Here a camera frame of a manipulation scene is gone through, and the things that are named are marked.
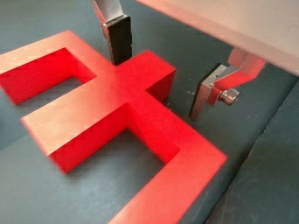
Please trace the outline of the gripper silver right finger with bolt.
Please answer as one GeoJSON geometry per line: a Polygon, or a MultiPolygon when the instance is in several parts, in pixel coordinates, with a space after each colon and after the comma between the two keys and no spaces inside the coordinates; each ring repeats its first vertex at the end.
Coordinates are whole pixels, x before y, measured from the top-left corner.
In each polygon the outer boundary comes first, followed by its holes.
{"type": "Polygon", "coordinates": [[[229,56],[229,66],[218,64],[199,83],[190,118],[198,118],[207,104],[225,102],[231,106],[239,97],[237,87],[258,77],[266,64],[257,55],[234,48],[229,56]]]}

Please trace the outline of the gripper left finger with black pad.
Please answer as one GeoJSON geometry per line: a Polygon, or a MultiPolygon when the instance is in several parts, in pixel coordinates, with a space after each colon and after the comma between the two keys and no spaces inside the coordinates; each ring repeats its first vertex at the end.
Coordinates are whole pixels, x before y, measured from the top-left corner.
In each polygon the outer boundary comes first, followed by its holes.
{"type": "Polygon", "coordinates": [[[119,0],[91,0],[108,43],[115,66],[132,57],[131,17],[123,12],[119,0]]]}

